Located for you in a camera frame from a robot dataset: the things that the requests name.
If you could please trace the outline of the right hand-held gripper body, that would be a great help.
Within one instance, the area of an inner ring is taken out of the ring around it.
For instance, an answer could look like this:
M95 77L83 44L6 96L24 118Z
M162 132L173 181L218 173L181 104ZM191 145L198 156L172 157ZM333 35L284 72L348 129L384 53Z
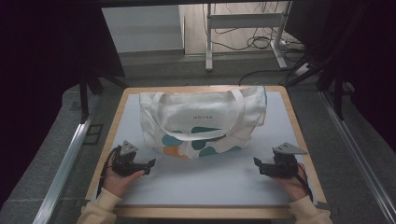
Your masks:
M296 155L307 155L308 152L290 143L283 143L273 148L275 168L272 176L291 178L298 173Z

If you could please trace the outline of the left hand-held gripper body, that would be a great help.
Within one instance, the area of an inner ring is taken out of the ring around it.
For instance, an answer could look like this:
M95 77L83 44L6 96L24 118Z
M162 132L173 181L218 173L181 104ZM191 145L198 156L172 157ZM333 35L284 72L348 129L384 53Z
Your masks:
M135 163L134 158L138 148L128 141L124 140L121 146L113 149L113 166L112 170L120 176L129 176L137 171L142 171L145 163Z

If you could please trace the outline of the white tote bag teal blobs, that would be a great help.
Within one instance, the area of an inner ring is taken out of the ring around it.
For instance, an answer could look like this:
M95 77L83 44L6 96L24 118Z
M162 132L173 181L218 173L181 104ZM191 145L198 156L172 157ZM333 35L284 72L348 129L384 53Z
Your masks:
M266 89L139 95L145 146L183 159L216 155L248 146L262 126Z

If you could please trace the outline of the person's left hand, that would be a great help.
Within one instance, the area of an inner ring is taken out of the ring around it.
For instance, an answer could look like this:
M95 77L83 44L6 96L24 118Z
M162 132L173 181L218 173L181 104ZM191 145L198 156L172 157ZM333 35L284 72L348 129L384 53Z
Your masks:
M112 170L113 160L108 161L102 188L121 198L130 185L145 172L138 171L129 176L120 176Z

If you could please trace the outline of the person's right hand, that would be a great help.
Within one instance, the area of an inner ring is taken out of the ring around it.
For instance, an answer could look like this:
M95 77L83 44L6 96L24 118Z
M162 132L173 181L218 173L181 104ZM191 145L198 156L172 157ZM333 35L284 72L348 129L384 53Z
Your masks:
M291 179L274 177L274 180L283 187L293 202L301 200L307 195L303 184L295 177Z

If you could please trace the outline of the black metal stand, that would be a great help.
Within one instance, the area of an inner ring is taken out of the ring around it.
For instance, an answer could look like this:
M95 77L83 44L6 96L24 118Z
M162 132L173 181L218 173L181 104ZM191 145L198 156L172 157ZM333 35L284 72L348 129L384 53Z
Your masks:
M312 77L313 75L320 74L320 77L316 83L317 89L319 91L327 91L331 84L334 84L332 94L333 112L340 120L344 120L342 112L342 99L346 93L344 91L344 75L342 72L342 67L340 66L340 58L341 50L335 49L325 60L320 63L316 63L306 72L294 79L286 79L284 86L291 87L309 77Z
M89 104L88 104L88 91L90 89L93 95L100 95L104 91L104 87L100 82L99 78L102 77L113 84L123 88L124 90L129 85L116 77L106 74L98 69L83 70L79 75L79 94L80 94L80 105L81 105L81 119L80 123L84 123L88 120L90 115Z

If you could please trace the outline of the white power strip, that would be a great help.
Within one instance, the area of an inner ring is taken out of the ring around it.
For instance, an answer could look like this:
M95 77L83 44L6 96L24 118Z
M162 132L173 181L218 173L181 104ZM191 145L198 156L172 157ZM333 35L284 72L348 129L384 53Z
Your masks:
M310 63L303 64L300 68L298 68L295 71L295 75L300 76L300 75L304 74L305 72L307 72L310 69L310 67L311 67Z

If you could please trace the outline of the black curtain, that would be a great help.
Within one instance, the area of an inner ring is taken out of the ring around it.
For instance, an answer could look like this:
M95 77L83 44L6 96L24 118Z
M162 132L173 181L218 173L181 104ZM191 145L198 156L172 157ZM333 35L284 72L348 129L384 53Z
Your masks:
M82 74L120 77L100 0L0 0L0 208Z
M286 32L323 63L317 87L353 87L351 100L396 152L396 0L294 0Z

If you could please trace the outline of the aluminium floor rail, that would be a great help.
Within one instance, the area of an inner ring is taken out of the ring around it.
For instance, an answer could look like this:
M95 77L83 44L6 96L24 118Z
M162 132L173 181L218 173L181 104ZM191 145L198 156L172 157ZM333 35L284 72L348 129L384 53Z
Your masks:
M347 124L336 114L333 108L334 103L332 102L331 96L326 91L320 91L318 95L327 108L328 113L336 126L336 129L345 141L346 147L351 157L357 164L362 177L364 178L369 190L372 192L375 201L378 204L386 221L388 224L396 224L396 205L390 198L383 184L376 177L373 169L361 152L360 146L348 129Z
M92 118L100 99L100 95L94 95L90 100L88 106L88 117L83 123L77 126L73 138L64 154L63 160L60 163L59 169L57 170L56 175L49 186L49 190L38 209L33 224L49 223L51 215L64 189L64 184L69 177L80 147L82 146L85 135L92 123Z

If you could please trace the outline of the white metal desk frame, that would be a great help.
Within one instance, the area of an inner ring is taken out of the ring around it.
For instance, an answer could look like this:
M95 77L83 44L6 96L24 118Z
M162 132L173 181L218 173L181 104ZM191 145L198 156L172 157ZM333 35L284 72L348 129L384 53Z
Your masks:
M206 46L205 69L213 70L212 30L231 28L276 28L276 36L270 41L270 47L281 70L287 64L280 52L280 40L290 12L291 1L288 1L281 12L264 14L213 15L211 5L207 5L206 13Z

